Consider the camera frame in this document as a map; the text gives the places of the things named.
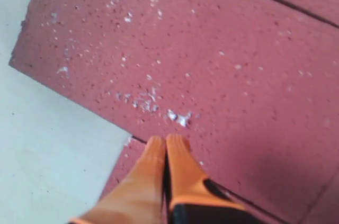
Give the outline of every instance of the concrete floor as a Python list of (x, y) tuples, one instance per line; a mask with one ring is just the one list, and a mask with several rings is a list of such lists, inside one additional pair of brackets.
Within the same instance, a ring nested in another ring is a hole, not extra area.
[(0, 219), (64, 223), (98, 199), (126, 131), (7, 65), (29, 0), (0, 0)]

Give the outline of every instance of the white floor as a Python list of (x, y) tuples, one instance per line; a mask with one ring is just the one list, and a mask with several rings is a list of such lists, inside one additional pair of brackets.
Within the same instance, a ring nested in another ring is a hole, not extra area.
[(0, 223), (91, 207), (130, 136), (7, 65), (29, 0), (0, 0)]

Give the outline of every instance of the gray floor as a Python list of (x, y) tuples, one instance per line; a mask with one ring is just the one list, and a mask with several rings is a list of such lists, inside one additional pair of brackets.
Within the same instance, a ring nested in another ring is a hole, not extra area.
[(0, 222), (91, 207), (130, 136), (7, 65), (29, 0), (0, 0)]

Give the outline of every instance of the floor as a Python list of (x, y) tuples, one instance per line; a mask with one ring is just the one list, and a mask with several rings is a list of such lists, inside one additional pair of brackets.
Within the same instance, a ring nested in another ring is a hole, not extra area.
[(130, 135), (7, 65), (28, 2), (0, 0), (0, 219), (64, 223), (97, 201)]

